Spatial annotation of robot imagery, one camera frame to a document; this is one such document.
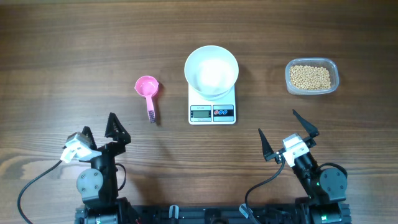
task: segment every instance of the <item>wooden table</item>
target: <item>wooden table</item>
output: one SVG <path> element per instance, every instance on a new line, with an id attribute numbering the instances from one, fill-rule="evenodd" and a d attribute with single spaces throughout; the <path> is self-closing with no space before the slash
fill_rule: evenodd
<path id="1" fill-rule="evenodd" d="M 361 1 L 221 1 L 0 7 L 0 223 L 22 223 L 16 199 L 55 164 L 67 136 L 89 126 L 98 145 L 109 112 L 132 137 L 117 161 L 120 196 L 134 205 L 240 205 L 279 166 L 265 162 L 257 128 L 275 149 L 305 131 L 296 109 L 319 128 L 319 164 L 347 168 L 353 223 L 398 219 L 397 4 Z M 238 122 L 191 126 L 183 66 L 203 45 L 239 62 Z M 329 95 L 295 96 L 285 66 L 326 57 L 341 84 Z M 150 124 L 136 80 L 162 88 Z M 22 207 L 34 223 L 71 223 L 87 164 L 62 163 L 32 185 Z M 123 173 L 118 174 L 119 182 Z M 255 190 L 252 204 L 292 203 L 305 192 L 288 166 Z"/>

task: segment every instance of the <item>black cable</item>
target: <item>black cable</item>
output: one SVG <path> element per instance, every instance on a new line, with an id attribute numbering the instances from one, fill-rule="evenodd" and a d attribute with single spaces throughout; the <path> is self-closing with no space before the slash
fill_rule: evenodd
<path id="1" fill-rule="evenodd" d="M 126 168 L 124 168 L 124 166 L 123 166 L 122 164 L 120 164 L 120 163 L 117 163 L 117 164 L 115 164 L 115 165 L 116 165 L 116 166 L 119 166 L 119 167 L 122 167 L 123 170 L 124 170 L 124 180 L 123 180 L 122 185 L 121 185 L 120 188 L 118 189 L 118 191 L 119 191 L 119 190 L 123 189 L 124 185 L 126 184 Z"/>
<path id="2" fill-rule="evenodd" d="M 265 180 L 265 181 L 263 181 L 263 182 L 261 182 L 259 184 L 254 185 L 253 187 L 251 187 L 246 192 L 246 195 L 244 196 L 244 204 L 246 205 L 246 210 L 248 211 L 248 215 L 253 216 L 253 214 L 251 213 L 251 209 L 249 207 L 249 204 L 248 204 L 248 196 L 249 196 L 250 192 L 252 190 L 254 190 L 254 189 L 256 189 L 256 188 L 258 188 L 258 187 L 260 187 L 260 186 L 262 186 L 262 185 L 264 185 L 264 184 L 266 184 L 266 183 L 268 183 L 268 182 L 270 182 L 272 180 L 274 180 L 282 172 L 284 167 L 285 167 L 285 159 L 282 157 L 282 165 L 280 165 L 279 170 L 272 177 L 270 177 L 269 179 L 267 179 L 267 180 Z"/>
<path id="3" fill-rule="evenodd" d="M 347 170 L 344 169 L 344 167 L 342 167 L 342 166 L 340 166 L 340 165 L 338 165 L 338 164 L 334 164 L 334 163 L 332 163 L 332 162 L 327 162 L 327 163 L 324 163 L 324 164 L 318 166 L 318 168 L 316 169 L 315 172 L 320 172 L 320 171 L 321 171 L 321 168 L 324 167 L 324 166 L 335 167 L 335 168 L 337 168 L 338 170 L 340 170 L 346 177 L 348 176 Z"/>
<path id="4" fill-rule="evenodd" d="M 61 164 L 61 162 L 62 162 L 61 160 L 58 161 L 53 167 L 49 168 L 49 169 L 46 170 L 44 173 L 38 175 L 38 176 L 37 176 L 36 178 L 34 178 L 33 180 L 29 181 L 29 183 L 27 183 L 27 184 L 25 185 L 25 187 L 24 187 L 24 188 L 21 190 L 21 192 L 19 193 L 18 200 L 17 200 L 18 211 L 19 211 L 19 214 L 24 218 L 24 220 L 25 220 L 27 223 L 33 224 L 33 223 L 26 217 L 26 215 L 24 214 L 24 212 L 22 211 L 22 208 L 21 208 L 21 198 L 22 198 L 22 194 L 25 192 L 25 190 L 26 190 L 31 184 L 33 184 L 36 180 L 39 180 L 40 178 L 42 178 L 45 174 L 48 174 L 49 172 L 51 172 L 52 170 L 54 170 L 59 164 Z"/>

